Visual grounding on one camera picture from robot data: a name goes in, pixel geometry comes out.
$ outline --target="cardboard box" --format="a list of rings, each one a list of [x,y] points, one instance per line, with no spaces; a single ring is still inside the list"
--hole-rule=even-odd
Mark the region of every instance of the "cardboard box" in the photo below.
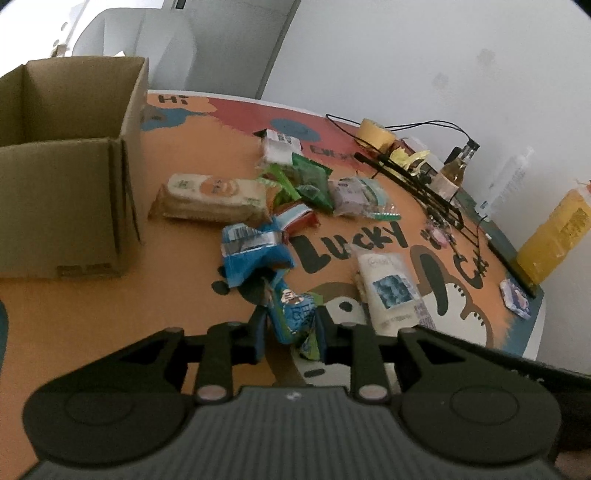
[[[0,277],[122,274],[142,233],[148,60],[30,61],[0,78]]]

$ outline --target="painted tabletop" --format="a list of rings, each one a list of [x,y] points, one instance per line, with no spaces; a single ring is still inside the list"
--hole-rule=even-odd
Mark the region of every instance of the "painted tabletop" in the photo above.
[[[354,160],[353,154],[359,151],[354,141],[322,116],[188,92],[151,93],[148,103],[142,127],[145,191],[134,193],[145,211],[173,173],[255,178],[261,144],[252,133],[264,128],[298,137],[304,155],[333,169],[331,178],[372,174]],[[543,295],[533,304],[531,320],[517,318],[504,307],[499,294],[499,282],[508,274],[486,242],[482,241],[482,256],[488,267],[481,277],[472,244],[456,236],[463,258],[455,258],[450,248],[437,249],[421,236],[426,219],[410,194],[383,177],[377,179],[402,219],[375,223],[320,215],[320,227],[290,238],[297,263],[286,276],[290,288],[321,295],[337,322],[361,321],[366,309],[352,280],[355,264],[345,245],[397,252],[415,276],[438,329],[535,357],[539,339],[532,331],[536,324],[536,329],[543,324]],[[486,228],[511,249],[493,225]],[[139,258],[121,278],[0,281],[0,300],[6,310],[4,315],[0,308],[0,361],[6,343],[0,373],[2,480],[16,478],[35,461],[21,412],[28,396],[43,383],[169,326],[198,335],[220,322],[248,320],[269,272],[228,289],[220,269],[220,230],[215,224],[149,221]],[[7,322],[8,340],[2,335]],[[261,364],[235,367],[235,384],[282,383],[289,377],[282,372],[288,370],[302,382],[323,384],[323,378],[324,383],[331,379],[328,368],[315,368],[314,378],[308,378],[309,367],[301,362],[275,346]],[[192,368],[187,376],[189,389],[195,372]]]

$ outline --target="yellow drink bottle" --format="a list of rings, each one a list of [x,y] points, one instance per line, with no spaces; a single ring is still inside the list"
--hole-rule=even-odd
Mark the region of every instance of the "yellow drink bottle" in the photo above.
[[[535,284],[543,282],[591,229],[591,183],[570,190],[517,252]]]

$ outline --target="chair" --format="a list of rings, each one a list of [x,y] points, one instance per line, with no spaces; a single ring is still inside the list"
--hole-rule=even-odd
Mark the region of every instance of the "chair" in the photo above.
[[[148,57],[151,89],[187,90],[197,55],[191,25],[180,12],[155,8],[111,8],[90,22],[73,56]]]

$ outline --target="yellow tape roll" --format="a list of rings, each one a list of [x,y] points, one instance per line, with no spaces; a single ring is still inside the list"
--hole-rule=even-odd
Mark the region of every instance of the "yellow tape roll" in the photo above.
[[[373,145],[382,153],[386,153],[396,141],[396,135],[369,118],[364,118],[361,122],[359,130],[357,130],[357,137]],[[367,147],[363,142],[357,141],[357,143],[362,147]]]

